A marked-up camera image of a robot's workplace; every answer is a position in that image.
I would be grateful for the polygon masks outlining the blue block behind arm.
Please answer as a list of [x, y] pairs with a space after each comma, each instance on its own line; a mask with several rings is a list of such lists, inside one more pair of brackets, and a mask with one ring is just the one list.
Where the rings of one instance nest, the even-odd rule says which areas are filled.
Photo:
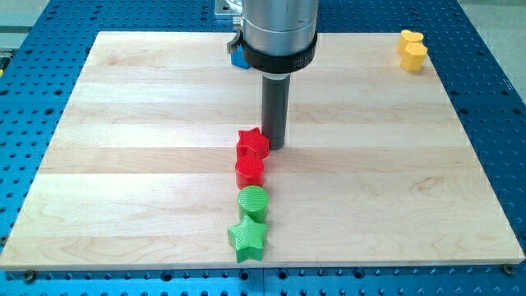
[[245, 61], [243, 57], [243, 48], [239, 47], [230, 54], [231, 64], [241, 69], [249, 69], [250, 65]]

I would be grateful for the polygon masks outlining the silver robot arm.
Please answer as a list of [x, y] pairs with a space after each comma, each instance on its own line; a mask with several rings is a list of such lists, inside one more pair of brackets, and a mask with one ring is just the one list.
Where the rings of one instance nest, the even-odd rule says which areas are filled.
[[246, 63], [271, 80], [285, 80], [314, 58], [317, 0], [242, 0], [227, 51], [242, 49]]

